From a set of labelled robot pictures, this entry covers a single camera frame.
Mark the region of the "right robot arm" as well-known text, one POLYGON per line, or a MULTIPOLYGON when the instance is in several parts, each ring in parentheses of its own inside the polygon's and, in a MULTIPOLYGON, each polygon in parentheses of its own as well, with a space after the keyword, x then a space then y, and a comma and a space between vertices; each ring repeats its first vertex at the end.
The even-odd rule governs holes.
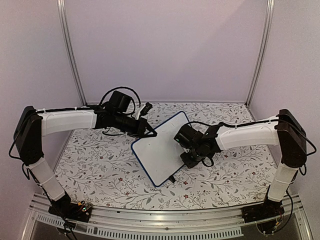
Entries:
POLYGON ((281 109, 276 116, 255 122, 208 125, 204 133, 195 130, 189 122, 178 130, 173 139, 188 150, 180 155, 188 168, 204 163, 205 159, 212 160, 216 153, 223 150, 258 145, 280 147, 281 160, 263 203, 241 210, 245 223, 284 214, 282 200, 298 170, 307 162, 307 145, 312 147, 312 154, 317 151, 305 130, 287 109, 281 109))

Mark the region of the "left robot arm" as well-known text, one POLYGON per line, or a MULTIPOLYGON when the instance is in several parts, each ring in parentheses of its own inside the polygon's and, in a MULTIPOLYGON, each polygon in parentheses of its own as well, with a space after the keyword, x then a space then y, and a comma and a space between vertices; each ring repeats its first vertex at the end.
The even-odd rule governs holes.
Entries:
POLYGON ((92 214, 89 203, 73 203, 57 180, 45 159, 42 138, 51 134, 79 129, 114 128, 133 138, 153 138, 157 132, 145 119, 153 107, 149 102, 135 103, 134 99, 115 87, 106 92, 98 104, 56 109, 24 108, 13 134, 10 150, 17 149, 17 160, 22 161, 22 171, 27 179, 33 179, 50 202, 49 213, 63 221, 87 223, 92 214))

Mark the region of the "small blue-framed whiteboard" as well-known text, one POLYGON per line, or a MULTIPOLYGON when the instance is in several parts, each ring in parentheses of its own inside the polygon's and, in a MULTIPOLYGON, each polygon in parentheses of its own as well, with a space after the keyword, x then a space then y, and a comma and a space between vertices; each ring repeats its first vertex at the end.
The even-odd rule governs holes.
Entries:
POLYGON ((155 187, 172 179, 184 163, 180 155, 184 149, 174 140, 180 128, 189 122, 184 111, 179 111, 155 128, 156 137, 134 141, 131 150, 155 187))

